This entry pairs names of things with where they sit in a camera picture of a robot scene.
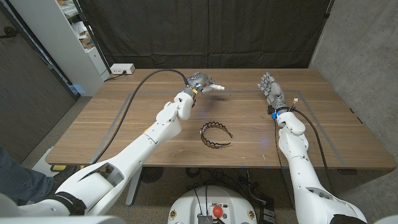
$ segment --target wall outlet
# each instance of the wall outlet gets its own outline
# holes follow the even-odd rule
[[[135,69],[133,63],[114,63],[111,67],[112,74],[114,75],[120,75],[123,71],[126,71],[126,74],[132,74]]]

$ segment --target dark curtain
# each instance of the dark curtain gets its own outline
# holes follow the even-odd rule
[[[80,1],[108,63],[307,68],[329,1]]]

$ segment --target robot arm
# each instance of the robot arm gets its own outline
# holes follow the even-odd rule
[[[196,94],[223,90],[203,73],[188,78],[188,84],[165,104],[156,122],[118,155],[79,170],[67,179],[55,196],[34,205],[19,207],[20,216],[103,215],[119,198],[136,171],[148,160],[156,148],[181,131],[180,119],[187,120]],[[111,170],[103,176],[99,170]]]
[[[283,127],[279,130],[278,145],[289,162],[298,222],[329,224],[335,215],[354,217],[366,222],[359,208],[338,199],[322,186],[307,154],[308,140],[304,135],[305,125],[286,107],[284,92],[269,72],[261,81],[262,85],[258,86],[267,96],[271,108],[269,112],[277,124]]]

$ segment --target wooden table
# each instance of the wooden table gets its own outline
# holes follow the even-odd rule
[[[49,164],[87,165],[96,151],[106,145],[138,83],[153,70],[136,70],[133,75],[104,83],[46,157]],[[257,83],[270,71],[285,91],[287,104],[299,98],[296,107],[314,123],[331,169],[393,169],[392,156],[361,124],[329,83],[309,69],[180,69],[186,77],[197,71],[211,75],[225,91],[197,95],[191,118],[181,121],[182,132],[158,147],[145,166],[163,167],[257,167],[280,168],[275,148],[274,122],[267,114],[266,97]],[[101,160],[115,156],[155,121],[166,102],[182,90],[181,77],[162,72],[141,87],[113,143]],[[314,132],[306,125],[308,154],[314,167],[323,167]],[[206,147],[200,128],[209,121],[223,123],[234,135],[219,129],[205,136],[214,142],[231,142],[222,149]],[[279,152],[282,166],[288,166]]]

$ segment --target person's leg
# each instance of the person's leg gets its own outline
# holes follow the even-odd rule
[[[0,146],[0,193],[14,200],[39,202],[53,187],[53,178],[23,168]]]

